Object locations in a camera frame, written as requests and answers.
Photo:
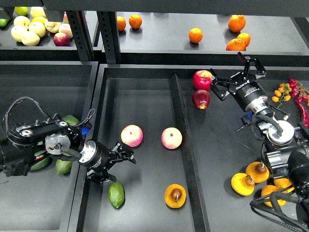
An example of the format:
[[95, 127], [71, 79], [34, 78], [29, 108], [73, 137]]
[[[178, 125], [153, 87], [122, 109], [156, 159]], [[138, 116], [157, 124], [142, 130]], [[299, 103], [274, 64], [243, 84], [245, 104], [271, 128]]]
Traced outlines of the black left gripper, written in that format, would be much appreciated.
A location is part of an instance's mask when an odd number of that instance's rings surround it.
[[133, 154], [132, 147], [120, 141], [112, 150], [100, 142], [94, 142], [94, 151], [91, 153], [90, 161], [86, 164], [86, 167], [90, 169], [86, 173], [87, 179], [97, 184], [103, 184], [106, 181], [117, 182], [116, 177], [107, 171], [117, 162], [125, 160], [136, 164]]

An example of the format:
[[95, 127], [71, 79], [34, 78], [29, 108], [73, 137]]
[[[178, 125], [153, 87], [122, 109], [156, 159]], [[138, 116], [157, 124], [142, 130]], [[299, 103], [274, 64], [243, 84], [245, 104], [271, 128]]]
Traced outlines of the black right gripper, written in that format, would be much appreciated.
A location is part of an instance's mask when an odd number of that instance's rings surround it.
[[[244, 56], [237, 53], [238, 59], [244, 64], [243, 72], [231, 76], [230, 79], [219, 78], [215, 71], [210, 68], [212, 74], [211, 90], [219, 100], [224, 101], [231, 94], [244, 112], [265, 111], [268, 106], [267, 95], [257, 79], [266, 76], [266, 70], [259, 58]], [[256, 68], [256, 75], [250, 74], [250, 67]]]

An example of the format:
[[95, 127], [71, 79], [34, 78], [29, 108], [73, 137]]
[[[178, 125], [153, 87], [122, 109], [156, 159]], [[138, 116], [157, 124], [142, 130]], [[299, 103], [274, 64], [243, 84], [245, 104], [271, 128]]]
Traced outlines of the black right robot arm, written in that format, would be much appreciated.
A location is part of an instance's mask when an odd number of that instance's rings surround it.
[[221, 100], [232, 96], [246, 112], [241, 119], [253, 134], [262, 139], [260, 159], [274, 180], [287, 178], [291, 184], [250, 202], [257, 215], [293, 232], [309, 230], [309, 128], [302, 121], [294, 127], [285, 114], [275, 118], [277, 107], [267, 102], [267, 95], [258, 79], [266, 70], [259, 58], [237, 54], [244, 69], [235, 75], [219, 78], [214, 70], [211, 90]]

